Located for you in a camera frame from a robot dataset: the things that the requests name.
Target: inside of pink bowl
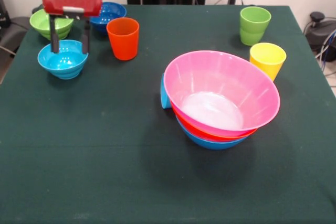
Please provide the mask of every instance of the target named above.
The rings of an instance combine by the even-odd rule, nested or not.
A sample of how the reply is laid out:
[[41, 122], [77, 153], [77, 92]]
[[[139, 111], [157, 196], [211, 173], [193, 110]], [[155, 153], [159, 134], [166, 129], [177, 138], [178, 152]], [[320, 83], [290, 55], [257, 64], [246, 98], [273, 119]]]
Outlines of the inside of pink bowl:
[[261, 127], [278, 113], [274, 83], [250, 62], [218, 51], [195, 51], [174, 59], [164, 85], [170, 100], [192, 119], [223, 130]]

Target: green bowl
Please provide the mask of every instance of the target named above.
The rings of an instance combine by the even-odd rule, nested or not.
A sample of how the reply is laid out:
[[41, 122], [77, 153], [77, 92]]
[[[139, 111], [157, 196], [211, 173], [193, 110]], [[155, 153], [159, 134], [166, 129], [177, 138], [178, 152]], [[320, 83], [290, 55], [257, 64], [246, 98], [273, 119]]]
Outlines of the green bowl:
[[[34, 27], [43, 37], [50, 40], [50, 26], [49, 26], [49, 14], [44, 9], [41, 9], [34, 13], [30, 17], [30, 25]], [[58, 35], [58, 39], [65, 39], [72, 27], [73, 19], [69, 18], [56, 18], [55, 29]]]

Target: light blue bowl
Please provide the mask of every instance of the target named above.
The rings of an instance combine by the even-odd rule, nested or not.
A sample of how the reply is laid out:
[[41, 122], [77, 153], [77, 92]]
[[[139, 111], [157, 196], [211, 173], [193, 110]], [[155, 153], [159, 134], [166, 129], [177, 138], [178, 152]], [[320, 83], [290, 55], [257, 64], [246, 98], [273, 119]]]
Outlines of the light blue bowl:
[[199, 138], [195, 135], [193, 135], [192, 133], [190, 133], [182, 124], [181, 122], [178, 120], [178, 118], [176, 118], [177, 121], [179, 122], [180, 126], [182, 127], [184, 133], [197, 145], [209, 149], [209, 150], [224, 150], [224, 149], [228, 149], [231, 148], [239, 143], [241, 143], [245, 138], [247, 138], [247, 136], [231, 141], [231, 142], [211, 142], [208, 140], [204, 140], [202, 138]]
[[38, 54], [38, 63], [59, 79], [75, 78], [84, 67], [89, 54], [82, 53], [82, 43], [76, 40], [60, 40], [59, 53], [51, 52], [50, 44]]
[[166, 93], [166, 89], [164, 88], [163, 76], [164, 76], [164, 74], [162, 74], [161, 86], [160, 86], [161, 106], [162, 106], [163, 109], [171, 109], [172, 105], [171, 105], [170, 100], [168, 98], [168, 95]]
[[115, 18], [126, 16], [126, 8], [114, 2], [103, 2], [101, 4], [99, 17], [90, 18], [92, 26], [100, 33], [107, 35], [106, 25]]

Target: cup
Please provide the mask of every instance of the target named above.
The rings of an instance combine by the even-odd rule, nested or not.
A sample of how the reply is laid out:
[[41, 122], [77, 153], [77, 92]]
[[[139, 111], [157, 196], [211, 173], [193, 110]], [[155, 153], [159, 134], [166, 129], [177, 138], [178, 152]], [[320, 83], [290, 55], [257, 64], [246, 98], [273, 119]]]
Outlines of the cup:
[[286, 59], [286, 52], [271, 43], [258, 43], [250, 48], [250, 62], [274, 81]]
[[258, 43], [271, 20], [271, 13], [258, 6], [245, 7], [240, 11], [240, 40], [252, 46]]
[[139, 23], [132, 18], [116, 18], [110, 21], [106, 30], [115, 57], [131, 60], [138, 53]]

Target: green cup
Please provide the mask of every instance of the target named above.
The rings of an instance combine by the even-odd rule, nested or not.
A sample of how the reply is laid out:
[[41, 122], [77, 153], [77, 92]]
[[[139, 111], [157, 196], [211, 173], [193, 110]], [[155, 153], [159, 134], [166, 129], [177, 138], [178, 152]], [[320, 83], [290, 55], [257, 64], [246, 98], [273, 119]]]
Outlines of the green cup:
[[[30, 17], [30, 25], [37, 30], [43, 37], [50, 40], [50, 24], [49, 24], [49, 14], [47, 14], [44, 9], [41, 9], [34, 13]], [[58, 35], [58, 39], [65, 39], [72, 27], [73, 19], [68, 18], [56, 18], [55, 19], [55, 30]]]
[[257, 6], [245, 7], [240, 11], [240, 40], [253, 46], [258, 43], [272, 18], [269, 11]]

